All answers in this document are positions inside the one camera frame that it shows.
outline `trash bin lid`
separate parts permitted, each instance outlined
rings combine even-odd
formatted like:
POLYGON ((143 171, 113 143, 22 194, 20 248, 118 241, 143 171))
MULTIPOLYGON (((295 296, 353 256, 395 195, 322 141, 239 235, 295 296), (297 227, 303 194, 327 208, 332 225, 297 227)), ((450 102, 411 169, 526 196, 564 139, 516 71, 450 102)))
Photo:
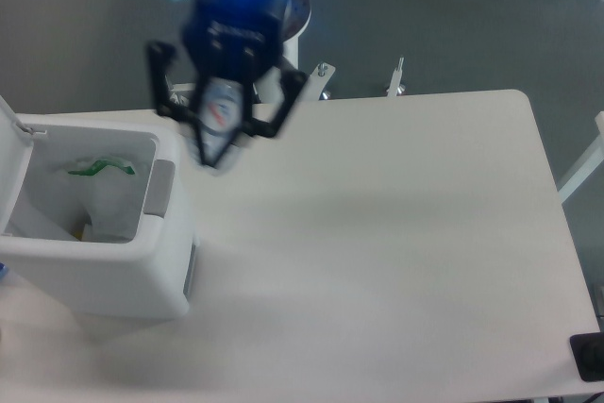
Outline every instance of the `trash bin lid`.
POLYGON ((32 134, 0 96, 0 234, 17 202, 33 147, 32 134))

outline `gray floor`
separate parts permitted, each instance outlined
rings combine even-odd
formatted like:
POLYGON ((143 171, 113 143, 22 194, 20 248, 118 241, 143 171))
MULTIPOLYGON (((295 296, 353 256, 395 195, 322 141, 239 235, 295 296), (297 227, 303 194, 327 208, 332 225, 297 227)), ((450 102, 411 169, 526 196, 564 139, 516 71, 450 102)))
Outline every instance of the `gray floor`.
MULTIPOLYGON (((301 67, 338 68, 336 97, 381 95, 406 57, 409 93, 515 88, 532 103, 552 174, 604 110, 599 0, 311 0, 301 67)), ((0 93, 20 112, 149 107, 143 44, 176 38, 187 4, 0 0, 0 93)), ((176 81, 189 81, 182 65, 176 81)), ((604 282, 604 169, 565 207, 588 283, 604 282)))

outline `table surface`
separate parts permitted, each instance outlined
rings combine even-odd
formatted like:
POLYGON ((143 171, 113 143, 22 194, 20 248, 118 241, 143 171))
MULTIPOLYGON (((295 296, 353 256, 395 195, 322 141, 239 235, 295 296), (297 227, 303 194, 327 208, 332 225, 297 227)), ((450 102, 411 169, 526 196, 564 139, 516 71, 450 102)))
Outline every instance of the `table surface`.
MULTIPOLYGON (((163 123, 149 111, 87 114, 163 123)), ((298 106, 215 177, 183 319, 73 314, 9 275, 0 400, 476 402, 587 394, 597 331, 519 92, 298 106)))

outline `white table leg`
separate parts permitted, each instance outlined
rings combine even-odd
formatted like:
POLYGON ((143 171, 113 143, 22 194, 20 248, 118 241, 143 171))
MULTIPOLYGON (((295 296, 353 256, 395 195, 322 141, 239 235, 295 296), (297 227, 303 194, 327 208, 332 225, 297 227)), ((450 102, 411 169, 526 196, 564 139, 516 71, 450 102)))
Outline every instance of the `white table leg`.
POLYGON ((570 170, 558 182, 558 193, 563 203, 592 174, 602 161, 604 161, 604 140, 602 136, 597 136, 577 162, 573 164, 570 170))

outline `white trash bin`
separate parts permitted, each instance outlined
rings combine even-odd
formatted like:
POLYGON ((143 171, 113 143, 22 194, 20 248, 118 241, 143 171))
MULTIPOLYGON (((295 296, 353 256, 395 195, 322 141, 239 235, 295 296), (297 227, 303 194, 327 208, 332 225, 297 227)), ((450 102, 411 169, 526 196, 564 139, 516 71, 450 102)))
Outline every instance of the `white trash bin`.
POLYGON ((198 241, 178 140, 160 126, 17 116, 0 97, 0 262, 73 311, 184 315, 198 241), (103 156, 135 162, 146 191, 123 210, 132 238, 84 242, 74 235, 91 216, 65 168, 103 156))

